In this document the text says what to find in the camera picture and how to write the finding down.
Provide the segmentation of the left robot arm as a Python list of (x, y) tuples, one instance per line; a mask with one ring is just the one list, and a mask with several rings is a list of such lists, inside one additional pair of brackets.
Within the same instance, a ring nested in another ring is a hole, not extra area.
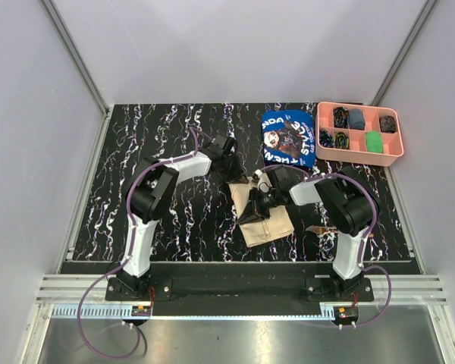
[(237, 141), (232, 136), (219, 134), (186, 155), (164, 159), (144, 157), (130, 180), (124, 183), (127, 242), (116, 275), (122, 291), (132, 300), (141, 300), (148, 293), (155, 229), (171, 207), (176, 186), (212, 172), (220, 174), (227, 184), (247, 182), (237, 156)]

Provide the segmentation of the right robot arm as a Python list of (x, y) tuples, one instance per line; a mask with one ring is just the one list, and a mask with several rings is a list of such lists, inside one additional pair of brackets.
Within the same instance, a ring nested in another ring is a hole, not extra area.
[(290, 176), (289, 170), (288, 165), (273, 165), (255, 173), (258, 186), (249, 190), (238, 223), (266, 221), (281, 206), (321, 203), (338, 230), (336, 256), (330, 277), (321, 283), (321, 294), (347, 300), (362, 283), (363, 251), (379, 216), (379, 199), (350, 166), (302, 181)]

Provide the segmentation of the beige cloth napkin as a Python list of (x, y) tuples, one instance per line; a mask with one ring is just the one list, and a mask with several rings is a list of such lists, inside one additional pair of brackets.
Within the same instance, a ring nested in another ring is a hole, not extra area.
[[(251, 187), (252, 184), (229, 184), (237, 219), (240, 218), (246, 207)], [(248, 248), (288, 237), (294, 232), (290, 216), (284, 206), (272, 209), (269, 219), (249, 224), (241, 224), (240, 222), (237, 224)]]

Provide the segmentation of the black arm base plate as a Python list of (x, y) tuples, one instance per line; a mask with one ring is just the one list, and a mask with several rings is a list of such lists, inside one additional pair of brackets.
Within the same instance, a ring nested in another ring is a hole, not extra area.
[(105, 298), (117, 302), (153, 300), (153, 313), (213, 319), (309, 316), (320, 304), (373, 303), (368, 277), (348, 291), (339, 289), (329, 263), (314, 262), (153, 262), (131, 290), (109, 279)]

